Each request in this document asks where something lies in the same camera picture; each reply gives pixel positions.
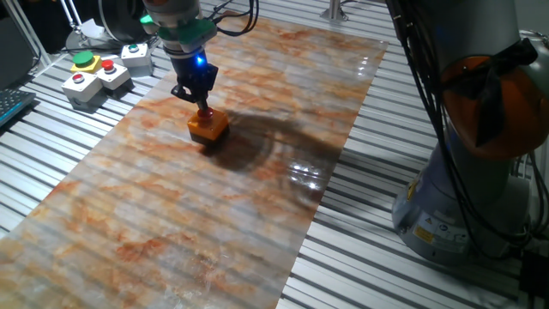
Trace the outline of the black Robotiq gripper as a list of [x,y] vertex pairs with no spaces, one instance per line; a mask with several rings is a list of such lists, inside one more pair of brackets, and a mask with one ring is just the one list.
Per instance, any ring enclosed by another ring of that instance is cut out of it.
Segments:
[[219,69],[208,62],[203,48],[192,53],[170,53],[177,76],[177,85],[171,94],[181,100],[196,104],[199,110],[208,111],[208,92],[214,87]]

